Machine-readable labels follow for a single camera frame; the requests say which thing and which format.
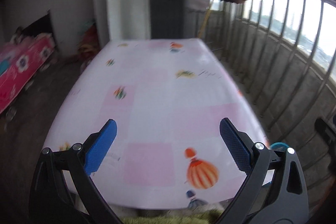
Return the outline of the blue plastic mesh trash basket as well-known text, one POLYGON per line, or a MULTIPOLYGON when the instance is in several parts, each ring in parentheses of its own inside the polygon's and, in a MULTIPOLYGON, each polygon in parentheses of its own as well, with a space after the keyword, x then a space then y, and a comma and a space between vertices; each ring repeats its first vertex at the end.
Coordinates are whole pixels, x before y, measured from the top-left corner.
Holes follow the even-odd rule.
POLYGON ((283 142, 276 142, 270 145, 271 150, 275 151, 286 151, 289 146, 283 142))

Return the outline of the metal balcony railing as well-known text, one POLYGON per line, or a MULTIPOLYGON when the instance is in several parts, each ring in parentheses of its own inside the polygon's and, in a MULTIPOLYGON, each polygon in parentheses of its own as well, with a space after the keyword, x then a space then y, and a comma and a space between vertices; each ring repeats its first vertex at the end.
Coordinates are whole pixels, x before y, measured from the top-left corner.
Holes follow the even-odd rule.
POLYGON ((271 143, 298 153, 309 207, 333 175, 317 118, 335 117, 335 0, 185 0, 183 38, 201 38, 247 98, 271 143))

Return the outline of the pink floral quilt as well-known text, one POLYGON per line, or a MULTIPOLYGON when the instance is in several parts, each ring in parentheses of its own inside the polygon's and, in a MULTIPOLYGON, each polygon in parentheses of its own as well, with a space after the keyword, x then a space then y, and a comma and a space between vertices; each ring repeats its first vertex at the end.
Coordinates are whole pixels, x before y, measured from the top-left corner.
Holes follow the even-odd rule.
POLYGON ((54 50, 55 42, 47 33, 26 37, 18 45, 1 46, 1 112, 13 103, 54 50))

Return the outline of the dark cabinet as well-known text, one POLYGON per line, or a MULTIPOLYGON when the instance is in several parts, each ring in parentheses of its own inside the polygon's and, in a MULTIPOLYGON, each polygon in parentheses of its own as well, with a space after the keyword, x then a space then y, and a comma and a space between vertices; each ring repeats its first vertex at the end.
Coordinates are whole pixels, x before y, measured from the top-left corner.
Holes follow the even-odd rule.
POLYGON ((149 0, 152 39, 183 38, 185 0, 149 0))

